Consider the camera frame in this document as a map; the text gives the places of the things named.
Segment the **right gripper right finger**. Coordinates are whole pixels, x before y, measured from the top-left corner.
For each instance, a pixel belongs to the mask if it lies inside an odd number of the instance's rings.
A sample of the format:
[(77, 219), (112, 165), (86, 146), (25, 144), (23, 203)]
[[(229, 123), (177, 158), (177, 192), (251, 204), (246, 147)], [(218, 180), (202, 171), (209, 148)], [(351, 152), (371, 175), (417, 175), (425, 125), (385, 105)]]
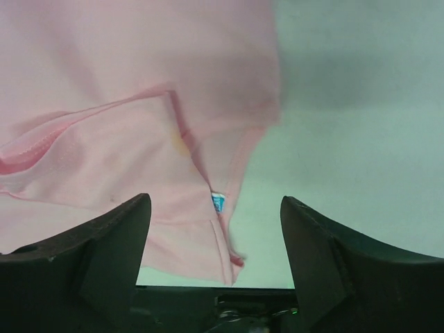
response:
[(305, 331), (443, 331), (441, 258), (378, 241), (290, 196), (280, 220)]

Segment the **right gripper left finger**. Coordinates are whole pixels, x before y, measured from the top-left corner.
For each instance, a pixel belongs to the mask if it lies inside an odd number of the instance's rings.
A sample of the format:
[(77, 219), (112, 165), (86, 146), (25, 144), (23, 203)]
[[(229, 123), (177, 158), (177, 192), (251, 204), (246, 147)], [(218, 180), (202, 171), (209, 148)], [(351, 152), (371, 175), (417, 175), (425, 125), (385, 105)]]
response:
[(1, 256), (2, 332), (127, 332), (151, 198)]

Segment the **pink t shirt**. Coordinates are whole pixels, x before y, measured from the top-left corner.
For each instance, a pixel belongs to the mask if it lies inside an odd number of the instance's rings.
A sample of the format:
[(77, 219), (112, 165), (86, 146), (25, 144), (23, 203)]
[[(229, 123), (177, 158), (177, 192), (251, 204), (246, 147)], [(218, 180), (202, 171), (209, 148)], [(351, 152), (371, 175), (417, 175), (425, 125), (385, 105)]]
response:
[(147, 193), (143, 265), (233, 284), (279, 99), (270, 1), (2, 1), (1, 252)]

